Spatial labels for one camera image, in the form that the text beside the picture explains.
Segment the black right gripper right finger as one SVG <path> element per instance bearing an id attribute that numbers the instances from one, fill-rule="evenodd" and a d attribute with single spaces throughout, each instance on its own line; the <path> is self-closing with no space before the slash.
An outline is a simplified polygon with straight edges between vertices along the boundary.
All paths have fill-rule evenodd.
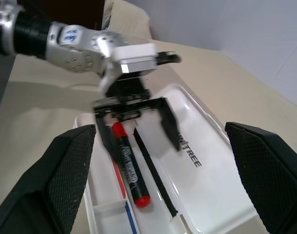
<path id="1" fill-rule="evenodd" d="M 277 134 L 227 122 L 225 131 L 251 202 L 270 234 L 297 234 L 297 153 Z"/>

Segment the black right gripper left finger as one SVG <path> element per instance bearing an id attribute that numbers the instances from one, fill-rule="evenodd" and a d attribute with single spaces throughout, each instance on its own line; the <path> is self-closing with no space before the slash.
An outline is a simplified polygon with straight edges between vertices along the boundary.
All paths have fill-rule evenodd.
<path id="1" fill-rule="evenodd" d="M 86 187 L 96 129 L 68 130 L 17 181 L 0 205 L 0 234 L 69 234 Z"/>

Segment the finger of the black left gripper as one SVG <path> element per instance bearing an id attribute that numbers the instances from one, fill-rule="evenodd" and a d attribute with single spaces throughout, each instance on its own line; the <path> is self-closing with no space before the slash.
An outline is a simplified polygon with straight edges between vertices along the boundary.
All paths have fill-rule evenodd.
<path id="1" fill-rule="evenodd" d="M 108 151 L 108 153 L 113 153 L 111 133 L 109 127 L 105 124 L 103 118 L 101 117 L 96 117 L 96 124 L 105 149 Z"/>
<path id="2" fill-rule="evenodd" d="M 174 149 L 180 151 L 179 143 L 179 129 L 177 124 L 177 118 L 173 114 L 172 109 L 167 101 L 167 98 L 160 97 L 154 100 L 155 108 L 158 110 L 161 117 L 161 126 L 173 145 Z"/>

